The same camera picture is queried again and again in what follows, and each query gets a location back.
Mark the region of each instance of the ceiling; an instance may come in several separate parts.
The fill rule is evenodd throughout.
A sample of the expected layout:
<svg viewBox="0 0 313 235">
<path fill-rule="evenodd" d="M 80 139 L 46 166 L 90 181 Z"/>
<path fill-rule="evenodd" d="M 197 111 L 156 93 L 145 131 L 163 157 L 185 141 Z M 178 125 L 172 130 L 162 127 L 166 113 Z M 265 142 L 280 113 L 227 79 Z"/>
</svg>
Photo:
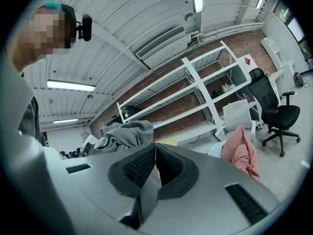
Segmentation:
<svg viewBox="0 0 313 235">
<path fill-rule="evenodd" d="M 34 0 L 34 9 L 44 0 Z M 187 32 L 207 33 L 242 23 L 252 23 L 260 14 L 258 0 L 204 0 L 201 15 L 193 12 L 192 0 L 57 0 L 72 6 L 77 20 L 89 14 L 93 19 L 92 38 L 78 40 L 67 54 L 32 65 L 25 78 L 36 94 L 43 130 L 86 125 L 139 81 L 150 68 L 135 52 L 158 34 L 180 25 Z M 185 16 L 192 13 L 191 20 Z M 48 79 L 95 85 L 93 98 L 88 93 L 47 90 Z M 71 124 L 54 120 L 79 118 Z"/>
</svg>

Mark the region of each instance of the gray plastic surface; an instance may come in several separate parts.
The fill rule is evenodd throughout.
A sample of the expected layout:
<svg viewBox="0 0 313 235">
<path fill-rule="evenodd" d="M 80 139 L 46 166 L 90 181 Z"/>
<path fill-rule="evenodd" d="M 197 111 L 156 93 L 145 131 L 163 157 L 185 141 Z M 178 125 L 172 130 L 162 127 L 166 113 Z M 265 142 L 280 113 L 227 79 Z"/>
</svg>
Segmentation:
<svg viewBox="0 0 313 235">
<path fill-rule="evenodd" d="M 199 169 L 195 185 L 182 197 L 153 202 L 146 189 L 141 200 L 151 203 L 143 210 L 147 218 L 138 231 L 119 222 L 131 213 L 134 199 L 121 196 L 108 180 L 114 162 L 142 147 L 121 152 L 60 160 L 55 150 L 43 148 L 32 137 L 3 133 L 6 140 L 1 162 L 16 190 L 39 217 L 56 231 L 67 234 L 234 234 L 249 233 L 269 224 L 270 216 L 250 227 L 248 220 L 224 189 L 239 183 L 268 213 L 279 201 L 262 184 L 234 166 L 194 151 L 165 145 L 188 157 Z M 67 167 L 90 168 L 69 174 Z M 156 179 L 147 182 L 158 188 Z"/>
</svg>

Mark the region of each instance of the chair armrest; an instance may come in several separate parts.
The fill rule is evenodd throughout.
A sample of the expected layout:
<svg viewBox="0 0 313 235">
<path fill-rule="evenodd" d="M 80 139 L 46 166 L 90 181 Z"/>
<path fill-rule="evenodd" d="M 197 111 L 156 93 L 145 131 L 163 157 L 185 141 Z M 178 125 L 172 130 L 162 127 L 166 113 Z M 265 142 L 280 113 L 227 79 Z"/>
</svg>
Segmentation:
<svg viewBox="0 0 313 235">
<path fill-rule="evenodd" d="M 264 109 L 263 111 L 264 113 L 270 114 L 270 115 L 274 115 L 278 113 L 278 110 L 272 110 L 272 109 Z"/>
<path fill-rule="evenodd" d="M 255 142 L 256 141 L 256 137 L 255 137 L 255 129 L 256 129 L 256 122 L 254 120 L 251 121 L 252 122 L 252 128 L 251 128 L 251 141 Z"/>
<path fill-rule="evenodd" d="M 220 133 L 222 132 L 224 128 L 225 128 L 225 125 L 222 125 L 222 127 L 215 133 L 215 136 L 219 141 L 223 141 L 222 138 L 220 137 Z"/>
<path fill-rule="evenodd" d="M 294 95 L 295 92 L 284 92 L 283 96 L 290 96 L 290 95 Z"/>
<path fill-rule="evenodd" d="M 295 93 L 295 92 L 284 92 L 284 93 L 283 93 L 283 96 L 286 96 L 286 97 L 287 97 L 287 103 L 286 103 L 287 105 L 289 105 L 289 102 L 290 102 L 290 98 L 289 98 L 289 97 L 290 97 L 291 95 L 294 95 L 294 93 Z"/>
</svg>

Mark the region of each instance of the brick wall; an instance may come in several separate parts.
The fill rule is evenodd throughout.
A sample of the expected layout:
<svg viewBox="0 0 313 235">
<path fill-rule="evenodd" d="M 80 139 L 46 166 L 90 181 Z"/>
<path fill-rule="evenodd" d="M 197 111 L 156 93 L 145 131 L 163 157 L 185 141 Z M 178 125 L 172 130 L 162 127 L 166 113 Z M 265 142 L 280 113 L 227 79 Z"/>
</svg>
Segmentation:
<svg viewBox="0 0 313 235">
<path fill-rule="evenodd" d="M 181 66 L 183 64 L 181 61 L 182 57 L 186 56 L 189 60 L 193 60 L 213 49 L 220 47 L 221 40 L 225 42 L 225 44 L 232 50 L 232 52 L 235 54 L 237 58 L 250 54 L 253 60 L 255 61 L 255 63 L 257 64 L 257 66 L 260 67 L 262 70 L 269 71 L 269 73 L 276 72 L 276 68 L 273 62 L 271 61 L 269 55 L 266 53 L 266 51 L 264 50 L 263 46 L 260 43 L 261 40 L 265 37 L 266 35 L 261 30 L 257 30 L 257 31 L 244 32 L 244 33 L 232 35 L 229 37 L 225 37 L 223 39 L 219 39 L 217 41 L 210 42 L 206 45 L 203 45 L 195 50 L 185 53 L 183 56 L 181 56 L 177 60 L 174 60 L 170 62 L 169 64 L 165 65 L 164 67 L 156 70 L 154 73 L 152 73 L 151 75 L 143 79 L 139 84 L 137 84 L 128 92 L 126 92 L 124 95 L 122 95 L 117 101 L 119 103 L 125 102 L 128 98 L 135 95 L 137 92 L 139 92 L 140 90 L 142 90 L 149 84 L 153 83 L 154 81 L 158 80 L 165 74 Z M 229 64 L 228 53 L 223 51 L 219 60 L 222 63 L 222 65 L 227 66 Z M 209 67 L 199 71 L 199 76 L 203 78 L 209 74 L 214 73 L 215 71 L 219 69 L 220 69 L 220 65 L 218 63 L 214 63 L 210 65 Z M 223 77 L 223 81 L 230 84 L 226 77 Z M 209 86 L 207 86 L 207 88 L 209 92 L 211 93 L 213 90 L 217 90 L 220 84 L 221 84 L 221 81 L 216 80 L 213 83 L 211 83 Z M 189 85 L 189 82 L 186 79 L 183 79 L 180 82 L 170 86 L 169 88 L 163 90 L 159 94 L 141 103 L 139 105 L 139 108 L 141 109 L 147 108 L 150 105 L 154 104 L 155 102 L 161 100 L 162 98 L 165 98 L 168 95 L 171 95 L 172 93 L 177 92 L 188 85 Z M 223 110 L 224 105 L 234 102 L 236 100 L 237 100 L 237 97 L 235 96 L 235 94 L 232 94 L 224 98 L 223 100 L 220 100 L 218 103 L 215 104 L 215 106 L 218 112 L 221 112 Z M 168 119 L 172 116 L 175 116 L 179 113 L 182 113 L 184 111 L 187 111 L 188 109 L 191 109 L 197 105 L 199 105 L 199 101 L 196 98 L 196 95 L 194 93 L 191 93 L 182 98 L 177 99 L 176 101 L 168 104 L 167 106 L 162 107 L 161 109 L 151 114 L 148 114 L 142 117 L 141 119 L 142 120 L 146 119 L 149 121 L 161 121 L 161 120 Z M 108 108 L 100 117 L 98 117 L 90 125 L 91 133 L 95 137 L 99 138 L 100 137 L 99 129 L 105 126 L 108 122 L 110 122 L 113 115 L 118 115 L 118 114 L 119 113 L 117 110 L 117 106 L 116 104 L 113 104 L 110 108 Z M 203 111 L 193 113 L 192 115 L 189 115 L 178 121 L 172 122 L 171 124 L 168 124 L 168 125 L 165 125 L 156 129 L 154 131 L 154 139 L 176 132 L 183 128 L 192 126 L 204 120 L 206 120 L 206 117 Z"/>
</svg>

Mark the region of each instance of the pink cloth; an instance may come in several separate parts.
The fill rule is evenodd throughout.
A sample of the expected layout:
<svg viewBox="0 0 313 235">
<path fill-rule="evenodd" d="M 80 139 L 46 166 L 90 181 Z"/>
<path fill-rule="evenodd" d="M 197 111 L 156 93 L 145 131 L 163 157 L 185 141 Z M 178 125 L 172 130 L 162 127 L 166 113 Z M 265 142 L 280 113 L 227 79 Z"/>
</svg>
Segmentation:
<svg viewBox="0 0 313 235">
<path fill-rule="evenodd" d="M 255 180 L 261 180 L 256 151 L 242 125 L 237 127 L 224 144 L 221 159 L 236 166 Z"/>
</svg>

